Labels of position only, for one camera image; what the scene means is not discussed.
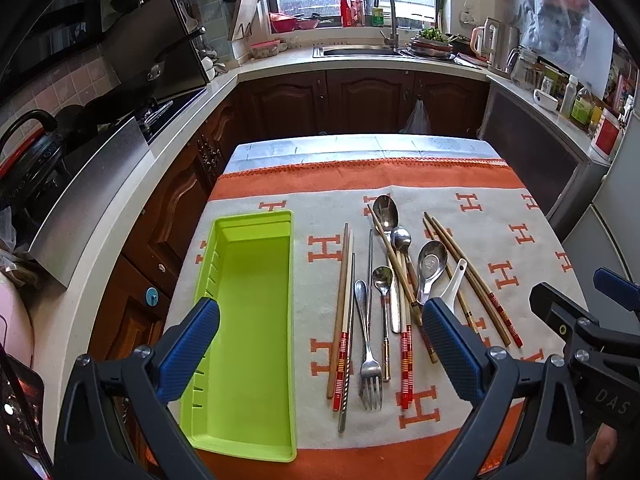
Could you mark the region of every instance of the green plastic tray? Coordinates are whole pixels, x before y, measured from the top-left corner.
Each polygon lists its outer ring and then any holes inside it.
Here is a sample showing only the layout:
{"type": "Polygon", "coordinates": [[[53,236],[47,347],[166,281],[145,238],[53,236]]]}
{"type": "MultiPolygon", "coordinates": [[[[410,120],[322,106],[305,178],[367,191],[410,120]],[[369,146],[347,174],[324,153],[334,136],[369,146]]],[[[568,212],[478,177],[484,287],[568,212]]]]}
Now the green plastic tray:
{"type": "Polygon", "coordinates": [[[193,447],[291,462],[296,457],[292,362],[292,212],[219,218],[194,301],[213,298],[220,329],[180,404],[193,447]]]}

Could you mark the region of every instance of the kitchen sink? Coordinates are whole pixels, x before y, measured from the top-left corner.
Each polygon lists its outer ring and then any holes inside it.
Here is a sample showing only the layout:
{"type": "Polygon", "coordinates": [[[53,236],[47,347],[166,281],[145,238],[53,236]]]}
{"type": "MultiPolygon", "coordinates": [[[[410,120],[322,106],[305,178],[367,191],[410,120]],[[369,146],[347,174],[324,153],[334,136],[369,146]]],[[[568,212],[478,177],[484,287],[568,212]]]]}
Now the kitchen sink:
{"type": "Polygon", "coordinates": [[[332,45],[316,46],[314,57],[329,56],[400,56],[390,46],[383,45],[332,45]]]}

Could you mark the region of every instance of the blue gripper pad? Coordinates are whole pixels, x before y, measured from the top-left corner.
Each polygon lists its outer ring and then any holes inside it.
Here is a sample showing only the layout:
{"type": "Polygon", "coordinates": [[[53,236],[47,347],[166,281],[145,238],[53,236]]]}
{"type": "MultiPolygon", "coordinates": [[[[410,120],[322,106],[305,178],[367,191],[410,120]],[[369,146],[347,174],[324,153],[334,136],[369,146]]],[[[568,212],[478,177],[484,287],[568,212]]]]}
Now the blue gripper pad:
{"type": "Polygon", "coordinates": [[[163,404],[180,398],[219,327],[218,304],[201,298],[180,325],[160,338],[151,367],[156,396],[163,404]]]}
{"type": "Polygon", "coordinates": [[[488,359],[478,336],[440,298],[427,301],[422,308],[422,327],[460,399],[474,405],[480,402],[488,359]]]}
{"type": "Polygon", "coordinates": [[[640,286],[604,267],[593,275],[593,286],[631,312],[640,310],[640,286]]]}

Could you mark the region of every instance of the tablecloth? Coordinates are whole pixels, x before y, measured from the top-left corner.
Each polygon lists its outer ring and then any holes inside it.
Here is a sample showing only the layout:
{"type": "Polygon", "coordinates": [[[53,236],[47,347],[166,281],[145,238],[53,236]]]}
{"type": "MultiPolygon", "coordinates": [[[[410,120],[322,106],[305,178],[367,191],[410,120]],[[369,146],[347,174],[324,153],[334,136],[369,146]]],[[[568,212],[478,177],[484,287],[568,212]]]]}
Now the tablecloth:
{"type": "MultiPolygon", "coordinates": [[[[337,415],[325,398],[337,301],[344,223],[354,229],[356,278],[366,280],[369,229],[367,203],[393,197],[400,224],[413,241],[417,261],[428,241],[426,210],[450,232],[496,293],[523,339],[512,344],[516,358],[542,361],[561,353],[563,342],[529,308],[531,288],[548,282],[585,305],[571,263],[540,208],[501,159],[395,158],[280,166],[224,174],[200,219],[180,274],[167,325],[179,322],[193,305],[194,287],[216,218],[286,208],[293,211],[293,333],[298,456],[288,464],[242,460],[202,452],[220,479],[422,479],[452,442],[470,412],[459,400],[440,364],[432,364],[414,328],[414,402],[399,407],[399,336],[391,336],[392,381],[385,384],[379,412],[366,412],[357,388],[350,389],[347,427],[337,431],[337,415]]],[[[376,237],[374,266],[385,263],[376,237]]],[[[441,278],[434,293],[444,290],[441,278]]],[[[462,290],[487,345],[500,337],[469,284],[462,290]]],[[[374,294],[372,347],[380,357],[382,313],[374,294]]],[[[465,322],[456,304],[456,314],[465,322]]],[[[362,334],[355,325],[353,362],[359,368],[362,334]]],[[[514,406],[488,464],[497,464],[518,415],[514,406]]]]}

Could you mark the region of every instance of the faucet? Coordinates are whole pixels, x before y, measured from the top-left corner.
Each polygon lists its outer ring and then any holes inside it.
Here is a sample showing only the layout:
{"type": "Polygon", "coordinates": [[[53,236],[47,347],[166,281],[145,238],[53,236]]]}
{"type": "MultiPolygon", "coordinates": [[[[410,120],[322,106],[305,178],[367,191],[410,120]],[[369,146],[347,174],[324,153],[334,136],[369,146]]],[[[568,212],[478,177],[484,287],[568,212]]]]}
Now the faucet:
{"type": "MultiPolygon", "coordinates": [[[[391,3],[391,38],[387,38],[382,31],[380,34],[385,38],[385,45],[388,45],[393,48],[393,50],[398,50],[398,18],[396,17],[396,1],[389,0],[391,3]]],[[[380,4],[380,0],[373,0],[373,6],[377,7],[380,4]]]]}

